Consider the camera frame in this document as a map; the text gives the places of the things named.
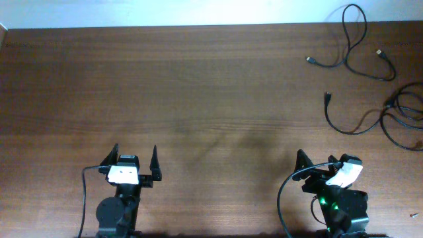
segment wooden table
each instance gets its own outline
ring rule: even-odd
[[[349,29],[354,38],[356,25]],[[145,233],[283,233],[276,196],[303,149],[314,163],[361,158],[352,188],[369,194],[368,232],[418,237],[423,216],[410,214],[423,212],[422,154],[394,146],[380,127],[335,132],[323,95],[332,93],[330,117],[347,130],[396,88],[421,81],[423,23],[370,23],[351,53],[353,67],[385,75],[375,54],[384,50],[398,71],[390,83],[304,60],[334,62],[345,44],[340,24],[10,30],[0,52],[0,236],[76,236],[81,169],[118,142],[139,155],[143,173],[158,148],[163,181],[141,192]],[[387,127],[406,145],[422,139]],[[288,226],[323,229],[302,184],[282,194]],[[113,195],[103,175],[87,173],[84,235],[96,233],[96,206]]]

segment white wall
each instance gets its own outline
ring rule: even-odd
[[[0,22],[7,28],[339,22],[340,7],[349,3],[361,6],[368,21],[423,20],[422,0],[0,0]],[[357,15],[351,9],[346,18]]]

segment black wire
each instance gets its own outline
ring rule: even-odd
[[[345,11],[349,8],[349,7],[356,7],[361,13],[362,13],[362,15],[363,15],[363,18],[364,18],[364,32],[363,32],[363,35],[362,35],[362,37],[354,44],[354,45],[352,45],[351,46],[351,39],[350,39],[350,35],[348,34],[348,31],[346,30],[346,25],[345,25]],[[347,52],[346,52],[346,55],[345,55],[345,57],[344,58],[342,58],[342,60],[339,62],[339,63],[335,63],[335,64],[332,64],[332,65],[325,65],[325,64],[322,64],[322,63],[319,63],[316,59],[313,59],[313,58],[310,58],[310,57],[307,57],[306,58],[306,60],[309,62],[309,63],[312,63],[312,64],[315,64],[315,65],[318,65],[318,66],[320,66],[320,67],[325,67],[325,68],[333,68],[333,67],[338,67],[338,66],[340,66],[340,65],[342,65],[342,64],[344,64],[346,67],[347,67],[347,69],[349,69],[351,72],[353,72],[353,73],[355,73],[355,74],[358,74],[358,75],[361,75],[361,76],[365,76],[365,77],[369,77],[369,78],[371,78],[371,79],[376,79],[376,80],[380,80],[380,81],[392,81],[396,76],[397,76],[397,71],[395,70],[395,67],[394,67],[394,65],[392,64],[392,62],[388,59],[388,57],[386,56],[386,54],[385,53],[383,53],[382,51],[377,51],[376,53],[377,53],[377,55],[381,58],[381,59],[383,59],[383,60],[385,60],[387,63],[388,63],[388,65],[389,65],[389,69],[391,70],[391,73],[393,74],[391,77],[389,77],[389,78],[384,78],[384,77],[377,77],[377,76],[374,76],[374,75],[368,75],[367,73],[362,73],[362,72],[359,72],[359,71],[357,71],[357,70],[355,70],[355,69],[353,69],[349,64],[348,64],[348,57],[350,56],[350,53],[351,53],[351,51],[352,51],[352,49],[354,49],[354,47],[356,47],[358,44],[360,44],[362,41],[363,41],[363,39],[364,39],[364,37],[365,37],[365,35],[367,34],[367,19],[366,19],[366,17],[365,17],[365,14],[364,14],[364,12],[363,12],[363,9],[361,8],[361,7],[359,7],[358,5],[356,5],[356,4],[349,4],[349,5],[347,5],[346,7],[345,7],[345,9],[344,9],[344,11],[342,12],[342,27],[343,27],[343,29],[344,29],[344,33],[345,33],[345,37],[346,37],[346,39],[347,39],[347,42],[348,42],[348,50],[347,50]]]
[[[308,168],[305,168],[305,169],[302,169],[302,170],[298,170],[298,171],[296,171],[296,172],[292,173],[292,174],[291,174],[288,178],[286,178],[286,180],[284,181],[284,183],[282,183],[281,187],[279,188],[279,192],[278,192],[278,200],[277,200],[277,205],[278,205],[278,215],[279,215],[279,219],[280,219],[280,222],[281,222],[281,224],[282,224],[282,227],[284,227],[285,233],[286,233],[286,235],[288,236],[288,238],[293,238],[293,237],[292,237],[291,233],[288,231],[288,228],[287,228],[287,226],[286,226],[286,223],[285,223],[285,221],[284,221],[284,219],[283,219],[283,217],[282,217],[282,213],[281,213],[281,211],[280,211],[280,195],[281,195],[281,193],[282,193],[282,190],[284,189],[284,186],[286,185],[286,183],[287,183],[290,179],[292,179],[292,177],[294,177],[295,175],[298,175],[299,173],[303,173],[303,172],[305,172],[305,171],[309,171],[309,170],[311,170],[311,169],[316,169],[316,168],[319,168],[319,167],[322,167],[322,166],[329,166],[329,165],[334,165],[334,164],[335,164],[335,163],[321,163],[321,164],[318,164],[318,165],[313,165],[313,166],[311,166],[311,167],[308,167]]]
[[[318,221],[319,223],[326,225],[326,223],[321,222],[317,216],[315,215],[315,211],[313,209],[313,204],[315,203],[315,200],[317,200],[317,196],[314,196],[311,203],[310,203],[310,210],[311,210],[311,215],[313,215],[313,217],[315,218],[316,221]]]
[[[416,99],[418,99],[422,104],[423,104],[423,97],[413,93],[413,92],[409,92],[409,91],[404,91],[405,89],[409,88],[409,87],[413,87],[413,86],[423,86],[423,82],[413,82],[413,83],[409,83],[403,87],[401,87],[399,90],[397,90],[397,92],[385,103],[385,108],[382,110],[379,119],[376,120],[376,122],[370,126],[368,129],[362,131],[362,132],[346,132],[346,131],[342,131],[339,130],[336,126],[334,126],[332,124],[332,122],[329,119],[329,115],[328,115],[328,105],[330,102],[330,98],[331,98],[331,94],[326,93],[325,94],[325,117],[326,117],[326,121],[328,122],[329,126],[331,126],[331,128],[333,128],[334,130],[336,130],[337,132],[340,132],[342,134],[346,134],[346,135],[360,135],[360,134],[364,134],[370,130],[372,130],[374,127],[376,127],[376,125],[378,125],[379,123],[381,124],[383,133],[388,137],[388,139],[394,143],[396,146],[401,147],[403,149],[409,150],[409,151],[423,151],[423,147],[421,145],[417,145],[416,147],[407,147],[404,145],[399,144],[398,142],[396,142],[388,133],[384,123],[383,123],[383,118],[385,116],[389,116],[392,119],[394,119],[397,123],[399,123],[400,125],[404,126],[407,129],[411,129],[411,130],[423,130],[423,127],[419,127],[419,126],[412,126],[410,124],[407,124],[406,122],[402,121],[401,119],[399,119],[398,117],[396,117],[395,115],[391,114],[388,112],[388,110],[390,109],[397,109],[397,112],[400,116],[409,119],[410,121],[413,122],[420,122],[423,120],[423,110],[419,110],[419,109],[415,109],[415,108],[409,108],[406,106],[402,106],[399,102],[399,97],[402,95],[408,95],[411,97],[414,97]],[[417,114],[418,116],[411,116],[408,115],[405,111],[409,111],[409,112],[413,112],[415,114]]]
[[[81,228],[79,229],[78,238],[81,238],[82,230],[84,229],[84,222],[85,222],[85,200],[87,197],[87,187],[85,186],[85,171],[89,169],[105,169],[105,168],[109,168],[109,166],[90,166],[90,167],[85,167],[82,170],[82,185],[84,188],[84,196],[83,196],[82,221],[81,221]]]

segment white label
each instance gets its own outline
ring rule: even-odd
[[[139,184],[137,168],[133,166],[112,165],[107,178],[117,184]]]
[[[121,155],[120,157],[123,159],[133,159],[135,158],[135,155]]]

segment wooden desk surface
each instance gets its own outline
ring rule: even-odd
[[[332,92],[330,117],[348,129],[421,81],[423,22],[370,23],[352,52],[353,67],[384,75],[375,54],[384,50],[399,72],[391,83],[304,59],[334,62],[345,42],[340,24],[10,30],[0,52],[0,236],[76,236],[81,169],[116,142],[139,155],[143,173],[158,147],[163,181],[142,190],[144,232],[282,233],[276,195],[303,149],[315,163],[343,153],[364,161],[352,188],[369,193],[370,233],[420,236],[423,214],[410,214],[423,212],[422,154],[395,147],[380,127],[335,132],[323,95]],[[422,139],[387,126],[405,144]],[[301,185],[282,194],[288,226],[322,229]],[[96,206],[114,188],[95,171],[87,188],[84,235],[93,236]]]

